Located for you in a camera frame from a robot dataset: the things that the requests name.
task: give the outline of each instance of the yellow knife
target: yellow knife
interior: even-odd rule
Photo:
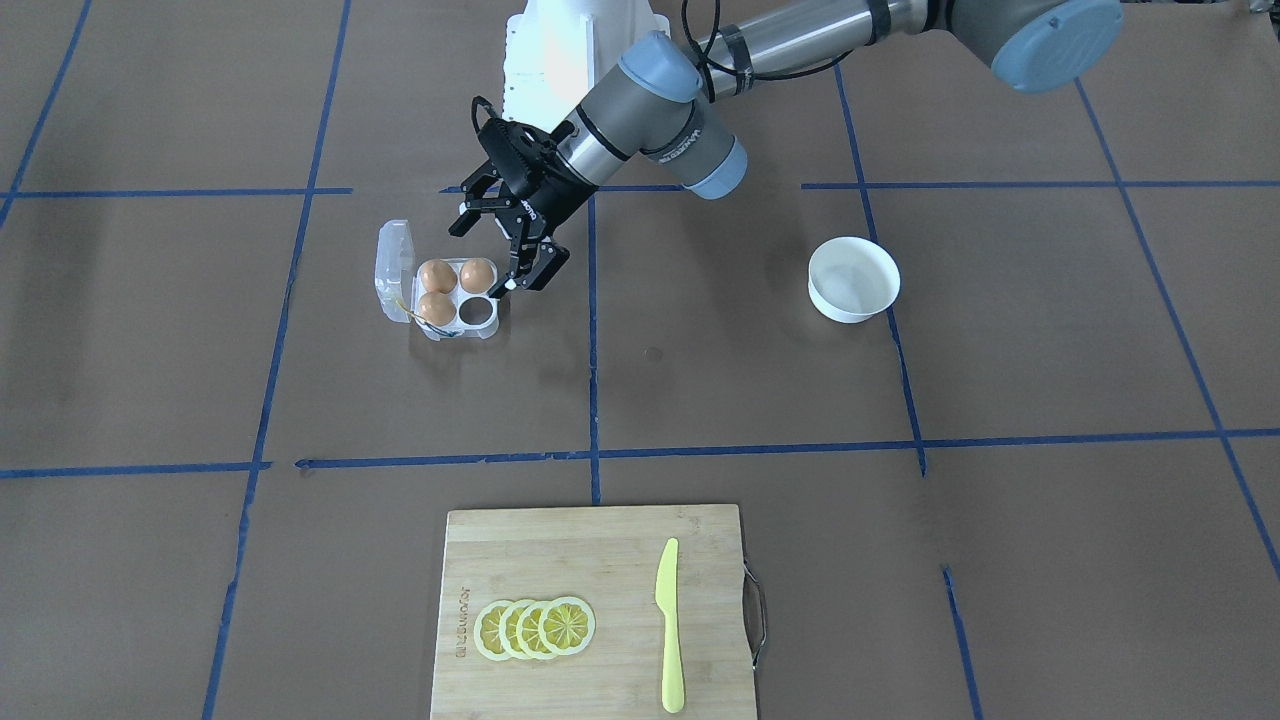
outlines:
[[[680,662],[680,623],[676,619],[676,556],[680,541],[671,538],[658,561],[658,582],[653,600],[667,620],[662,643],[662,707],[667,712],[685,708],[685,669]]]

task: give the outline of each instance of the lemon slice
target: lemon slice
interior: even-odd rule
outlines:
[[[538,660],[550,660],[556,657],[545,644],[543,644],[538,626],[541,623],[543,612],[550,607],[550,602],[532,602],[520,611],[520,620],[516,623],[516,639],[520,650],[529,657]]]
[[[509,600],[490,602],[476,615],[476,624],[471,629],[471,637],[480,655],[497,662],[512,659],[512,655],[502,647],[502,614],[508,607],[511,607]]]
[[[556,655],[577,655],[595,635],[595,612],[580,597],[557,597],[538,623],[538,639]]]
[[[502,628],[502,633],[498,635],[498,642],[502,644],[502,650],[516,660],[529,660],[529,655],[520,650],[517,630],[520,629],[520,614],[532,603],[532,600],[517,600],[516,602],[508,605],[507,609],[502,611],[502,618],[498,619],[498,626]]]

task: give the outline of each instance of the wooden cutting board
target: wooden cutting board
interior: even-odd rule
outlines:
[[[671,537],[686,688],[675,717],[755,720],[736,505],[449,512],[431,719],[672,717],[659,698],[663,619],[653,600]],[[595,611],[581,653],[494,662],[476,652],[475,614],[490,602],[566,594]]]

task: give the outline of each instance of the brown egg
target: brown egg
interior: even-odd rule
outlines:
[[[444,260],[428,260],[422,263],[422,269],[417,272],[422,281],[422,290],[426,292],[453,292],[458,284],[458,275]]]
[[[480,293],[493,287],[493,268],[484,258],[472,258],[463,263],[458,277],[462,278],[462,290],[467,292]]]
[[[449,300],[448,295],[429,292],[417,301],[417,314],[428,323],[443,328],[453,322],[458,310],[453,306],[453,301]]]

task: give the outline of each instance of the clear plastic egg carton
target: clear plastic egg carton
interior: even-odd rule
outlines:
[[[454,277],[462,274],[462,265],[468,260],[480,260],[489,266],[492,277],[498,277],[498,268],[488,258],[454,258],[444,260],[453,269]],[[417,313],[419,302],[426,295],[422,286],[421,269],[431,263],[419,264],[413,256],[413,237],[408,220],[388,220],[378,232],[378,258],[374,264],[374,290],[381,302],[383,313],[397,323],[415,323],[422,333],[434,340],[453,340],[474,337],[485,340],[498,332],[498,301],[481,292],[468,292],[458,281],[445,295],[453,304],[453,319],[434,325]]]
[[[488,258],[451,258],[444,259],[445,263],[453,268],[454,277],[462,275],[462,265],[468,260],[480,260],[481,263],[489,265],[489,274],[493,278],[498,277],[498,268]],[[419,306],[422,297],[426,296],[426,287],[422,284],[422,268],[431,263],[428,260],[422,263],[417,272],[413,273],[413,297],[417,302],[413,307]],[[498,301],[485,295],[488,292],[485,287],[481,292],[468,292],[462,287],[461,282],[456,282],[453,290],[448,293],[442,293],[449,299],[453,304],[453,319],[443,325],[433,325],[426,322],[421,311],[413,314],[413,322],[417,327],[426,333],[426,337],[431,340],[452,340],[456,337],[477,337],[480,340],[493,337],[493,333],[498,332]]]

